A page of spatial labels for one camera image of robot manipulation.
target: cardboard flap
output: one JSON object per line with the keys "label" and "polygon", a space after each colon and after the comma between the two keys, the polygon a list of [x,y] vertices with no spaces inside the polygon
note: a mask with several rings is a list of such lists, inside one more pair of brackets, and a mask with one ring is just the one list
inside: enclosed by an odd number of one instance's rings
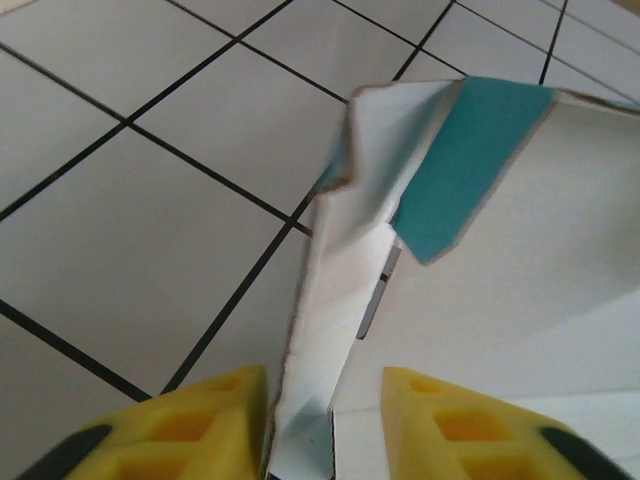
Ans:
{"label": "cardboard flap", "polygon": [[316,233],[276,405],[276,475],[283,474],[282,455],[293,451],[283,446],[329,408],[393,245],[391,215],[458,90],[456,82],[397,84],[363,89],[349,105],[316,201]]}
{"label": "cardboard flap", "polygon": [[[336,448],[353,448],[349,425],[363,455],[378,448],[371,412],[385,366],[503,398],[640,389],[640,117],[631,109],[468,78],[363,89],[344,128],[316,199],[273,466],[302,451],[284,446],[329,408]],[[354,345],[394,242],[390,222],[431,263],[401,255]],[[341,478],[364,478],[343,475],[362,459],[338,457]]]}

